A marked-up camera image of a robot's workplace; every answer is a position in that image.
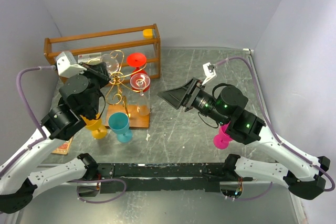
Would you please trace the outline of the clear flute glass three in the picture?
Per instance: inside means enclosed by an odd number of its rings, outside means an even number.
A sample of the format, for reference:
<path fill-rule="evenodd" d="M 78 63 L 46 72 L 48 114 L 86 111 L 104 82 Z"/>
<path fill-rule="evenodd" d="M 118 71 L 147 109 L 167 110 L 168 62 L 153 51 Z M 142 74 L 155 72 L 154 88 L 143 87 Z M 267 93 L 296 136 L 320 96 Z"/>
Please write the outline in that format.
<path fill-rule="evenodd" d="M 106 64 L 106 69 L 108 73 L 114 73 L 119 70 L 119 62 L 110 54 L 104 54 L 100 58 L 101 62 Z"/>

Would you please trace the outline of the red plastic wine glass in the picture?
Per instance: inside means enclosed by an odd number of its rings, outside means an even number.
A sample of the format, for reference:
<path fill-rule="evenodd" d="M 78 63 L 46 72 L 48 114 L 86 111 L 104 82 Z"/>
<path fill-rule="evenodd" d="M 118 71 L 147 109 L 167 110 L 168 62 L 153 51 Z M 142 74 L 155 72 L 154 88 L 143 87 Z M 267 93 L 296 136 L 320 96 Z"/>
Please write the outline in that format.
<path fill-rule="evenodd" d="M 140 75 L 147 75 L 147 72 L 144 70 L 146 62 L 146 56 L 140 52 L 134 52 L 127 57 L 127 64 L 134 68 L 131 78 L 133 76 L 140 77 Z"/>

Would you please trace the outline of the clear flute glass two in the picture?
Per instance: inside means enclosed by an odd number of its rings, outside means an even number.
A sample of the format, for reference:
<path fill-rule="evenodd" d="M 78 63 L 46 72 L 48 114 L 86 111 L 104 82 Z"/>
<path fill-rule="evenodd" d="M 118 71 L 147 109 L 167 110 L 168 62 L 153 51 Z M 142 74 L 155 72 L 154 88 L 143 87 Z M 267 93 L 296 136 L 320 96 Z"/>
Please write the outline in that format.
<path fill-rule="evenodd" d="M 134 92 L 147 92 L 150 87 L 151 79 L 147 74 L 136 73 L 131 76 L 130 85 Z"/>

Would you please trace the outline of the pink plastic wine glass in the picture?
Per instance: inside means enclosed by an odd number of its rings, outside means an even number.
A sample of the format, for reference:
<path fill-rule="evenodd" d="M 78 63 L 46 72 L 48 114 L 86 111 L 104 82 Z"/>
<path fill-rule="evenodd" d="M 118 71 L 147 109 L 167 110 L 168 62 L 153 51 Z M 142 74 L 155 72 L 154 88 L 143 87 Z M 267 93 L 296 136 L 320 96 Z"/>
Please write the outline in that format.
<path fill-rule="evenodd" d="M 216 148 L 224 150 L 228 148 L 230 142 L 233 140 L 227 133 L 226 130 L 229 124 L 221 126 L 218 130 L 218 134 L 214 136 L 213 143 Z"/>

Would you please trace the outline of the clear flute glass one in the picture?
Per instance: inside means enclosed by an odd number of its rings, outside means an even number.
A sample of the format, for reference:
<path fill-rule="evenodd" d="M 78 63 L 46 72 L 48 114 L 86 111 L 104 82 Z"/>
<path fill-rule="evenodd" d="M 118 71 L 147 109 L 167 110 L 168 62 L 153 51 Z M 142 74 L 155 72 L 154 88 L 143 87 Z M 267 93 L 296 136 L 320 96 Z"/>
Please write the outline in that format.
<path fill-rule="evenodd" d="M 140 116 L 147 116 L 150 114 L 150 101 L 145 93 L 139 93 L 136 107 Z"/>

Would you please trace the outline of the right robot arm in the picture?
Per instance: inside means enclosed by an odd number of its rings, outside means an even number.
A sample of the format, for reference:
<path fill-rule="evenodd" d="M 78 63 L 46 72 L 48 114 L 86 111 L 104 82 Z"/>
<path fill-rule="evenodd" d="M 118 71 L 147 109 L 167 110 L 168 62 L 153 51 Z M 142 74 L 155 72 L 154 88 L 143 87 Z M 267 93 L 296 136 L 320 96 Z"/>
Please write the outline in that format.
<path fill-rule="evenodd" d="M 263 119 L 245 110 L 248 98 L 237 87 L 220 83 L 213 87 L 211 94 L 204 88 L 199 79 L 193 78 L 178 88 L 159 92 L 158 96 L 175 109 L 196 109 L 199 115 L 216 122 L 219 136 L 259 148 L 275 160 L 259 162 L 230 154 L 223 167 L 227 180 L 261 179 L 282 185 L 306 200 L 313 200 L 326 191 L 325 177 L 330 166 L 327 157 L 313 157 L 274 136 Z"/>

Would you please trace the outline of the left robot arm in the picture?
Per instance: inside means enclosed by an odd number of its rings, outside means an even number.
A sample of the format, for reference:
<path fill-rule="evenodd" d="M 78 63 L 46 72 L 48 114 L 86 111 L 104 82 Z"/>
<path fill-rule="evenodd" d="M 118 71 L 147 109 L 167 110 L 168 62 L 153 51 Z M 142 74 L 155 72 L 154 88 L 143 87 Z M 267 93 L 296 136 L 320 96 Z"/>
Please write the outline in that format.
<path fill-rule="evenodd" d="M 18 93 L 36 126 L 27 142 L 1 166 L 1 213 L 13 214 L 26 207 L 41 193 L 65 182 L 93 181 L 98 175 L 98 164 L 88 154 L 56 167 L 34 171 L 56 148 L 86 126 L 85 120 L 99 119 L 101 89 L 109 81 L 106 63 L 97 65 L 81 63 L 79 73 L 72 74 L 59 89 L 61 99 L 37 121 L 24 96 L 23 74 L 39 70 L 60 70 L 60 64 L 27 68 L 16 77 Z"/>

